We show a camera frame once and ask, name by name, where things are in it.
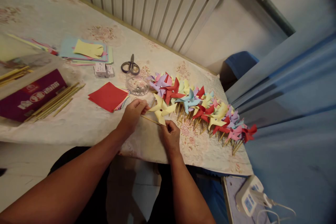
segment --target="forearm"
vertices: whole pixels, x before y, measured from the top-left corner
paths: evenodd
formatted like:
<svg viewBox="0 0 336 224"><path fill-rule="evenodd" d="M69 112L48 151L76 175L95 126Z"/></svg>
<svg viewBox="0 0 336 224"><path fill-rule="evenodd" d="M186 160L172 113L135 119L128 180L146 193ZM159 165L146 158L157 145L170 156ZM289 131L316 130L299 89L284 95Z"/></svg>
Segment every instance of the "forearm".
<svg viewBox="0 0 336 224"><path fill-rule="evenodd" d="M117 128L50 174L0 214L11 223L73 223L129 133Z"/></svg>
<svg viewBox="0 0 336 224"><path fill-rule="evenodd" d="M170 158L176 223L215 223L210 209L184 164L181 154Z"/></svg>

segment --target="stack of colored paper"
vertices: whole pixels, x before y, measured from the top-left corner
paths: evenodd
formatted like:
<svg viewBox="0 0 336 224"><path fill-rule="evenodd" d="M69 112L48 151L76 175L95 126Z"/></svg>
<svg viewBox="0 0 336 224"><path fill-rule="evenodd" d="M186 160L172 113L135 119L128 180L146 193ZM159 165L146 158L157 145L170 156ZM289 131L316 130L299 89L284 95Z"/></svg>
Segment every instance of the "stack of colored paper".
<svg viewBox="0 0 336 224"><path fill-rule="evenodd" d="M113 63L111 46L74 37L63 40L59 56L71 60L74 66L95 65L96 62Z"/></svg>
<svg viewBox="0 0 336 224"><path fill-rule="evenodd" d="M8 36L14 38L14 39L17 39L21 42L24 42L26 44L29 44L33 47L36 47L36 48L40 48L42 49L43 51L46 51L48 53L51 53L53 55L58 55L58 52L52 48L51 46L49 46L48 44L44 44L44 43L39 43L37 42L36 40L32 39L32 38L23 38L23 37L18 37L18 36L15 36L13 34L7 34Z"/></svg>
<svg viewBox="0 0 336 224"><path fill-rule="evenodd" d="M128 97L129 91L127 89L117 88L111 82L89 94L90 101L111 113L114 110L120 110Z"/></svg>

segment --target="tablecloth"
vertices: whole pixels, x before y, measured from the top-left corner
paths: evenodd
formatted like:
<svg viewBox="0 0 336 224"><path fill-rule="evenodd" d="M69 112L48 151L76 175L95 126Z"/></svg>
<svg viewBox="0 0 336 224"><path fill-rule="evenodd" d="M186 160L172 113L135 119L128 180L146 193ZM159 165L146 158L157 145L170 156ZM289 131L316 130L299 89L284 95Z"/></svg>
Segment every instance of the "tablecloth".
<svg viewBox="0 0 336 224"><path fill-rule="evenodd" d="M120 66L129 61L132 54L140 67L142 77L165 71L172 76L179 74L192 85L204 85L206 92L213 90L217 99L228 103L217 76L79 0L0 0L0 32L34 38L56 49L60 49L66 36L103 42L113 47L112 66L115 71L114 78L96 79L92 66L65 64L61 69L65 80L69 84L81 81L86 86L74 95L72 102L56 117L49 116L19 127L0 126L2 141L73 146L92 146L101 141L116 128L125 108L109 113L89 101L88 94L108 81L114 85L125 86L125 74ZM136 98L130 96L126 104ZM147 99L149 104L154 100L152 93L142 98ZM148 112L146 115L156 120L153 113ZM166 118L176 122L176 115L173 113ZM232 156L231 148L222 147L215 137L209 138L206 132L200 134L199 130L193 131L190 120L176 123L181 129L180 148L186 164L223 173L253 174L243 146ZM120 155L167 163L160 137L160 127L141 118L135 133L122 146Z"/></svg>

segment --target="hand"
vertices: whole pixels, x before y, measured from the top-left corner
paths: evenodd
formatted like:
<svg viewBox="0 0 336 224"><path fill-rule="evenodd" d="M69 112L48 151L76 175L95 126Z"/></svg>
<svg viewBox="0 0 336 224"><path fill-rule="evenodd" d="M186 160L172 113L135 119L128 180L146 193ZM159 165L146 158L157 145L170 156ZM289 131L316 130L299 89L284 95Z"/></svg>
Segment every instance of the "hand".
<svg viewBox="0 0 336 224"><path fill-rule="evenodd" d="M181 155L180 129L173 121L167 120L166 125L161 125L163 132L163 146L166 149L169 160Z"/></svg>
<svg viewBox="0 0 336 224"><path fill-rule="evenodd" d="M140 115L145 114L149 109L150 107L146 100L135 99L127 105L118 128L122 128L122 130L132 134L139 122Z"/></svg>

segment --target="curtain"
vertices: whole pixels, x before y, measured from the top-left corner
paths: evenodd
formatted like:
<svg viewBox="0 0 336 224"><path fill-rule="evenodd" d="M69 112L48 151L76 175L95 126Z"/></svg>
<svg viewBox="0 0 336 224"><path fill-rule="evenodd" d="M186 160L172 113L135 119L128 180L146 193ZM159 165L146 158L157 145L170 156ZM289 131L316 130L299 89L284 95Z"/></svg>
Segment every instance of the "curtain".
<svg viewBox="0 0 336 224"><path fill-rule="evenodd" d="M256 124L245 148L276 202L293 208L286 223L331 223L336 202L336 32L321 19L298 31L226 92ZM275 207L280 217L291 213Z"/></svg>

